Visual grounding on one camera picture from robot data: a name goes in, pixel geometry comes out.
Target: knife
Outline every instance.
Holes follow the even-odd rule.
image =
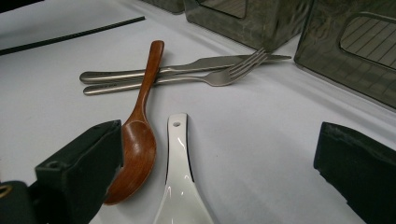
[[[172,65],[161,67],[158,77],[168,77],[177,74],[192,72],[204,72],[210,70],[224,69],[240,63],[250,55],[219,56],[198,59],[193,63],[183,65]],[[269,55],[266,62],[290,59],[290,56]],[[120,71],[120,72],[84,72],[79,76],[79,80],[85,84],[101,84],[108,82],[119,82],[126,80],[139,80],[145,75],[145,70]]]

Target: white ceramic spoon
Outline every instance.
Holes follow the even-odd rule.
[[[212,224],[195,187],[187,149],[187,114],[168,120],[169,156],[165,193],[154,224]]]

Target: gray box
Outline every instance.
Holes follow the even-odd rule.
[[[396,108],[396,1],[314,0],[294,61]]]
[[[183,0],[141,0],[150,3],[156,7],[160,7],[173,14],[180,14],[184,11]]]
[[[184,0],[187,21],[244,45],[275,50],[303,30],[311,0]]]

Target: stainless steel cutlery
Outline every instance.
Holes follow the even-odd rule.
[[[211,86],[226,86],[244,77],[261,63],[290,59],[290,56],[272,55],[259,49],[251,55],[222,56],[199,59],[193,63],[162,67],[154,84],[181,81],[203,81]],[[183,76],[179,74],[220,70],[204,77]],[[128,91],[141,86],[145,70],[122,72],[85,72],[80,80],[86,84],[98,84],[84,89],[86,95],[97,95],[115,91]]]

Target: fork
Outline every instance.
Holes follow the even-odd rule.
[[[163,84],[180,81],[202,81],[213,87],[227,86],[234,83],[236,80],[246,76],[250,71],[259,66],[268,57],[268,53],[264,48],[254,52],[250,57],[225,70],[211,72],[206,76],[173,76],[173,77],[158,77],[155,84]],[[115,91],[128,91],[138,89],[141,86],[141,81],[123,81],[103,85],[89,86],[84,89],[86,95],[97,95],[110,93]]]

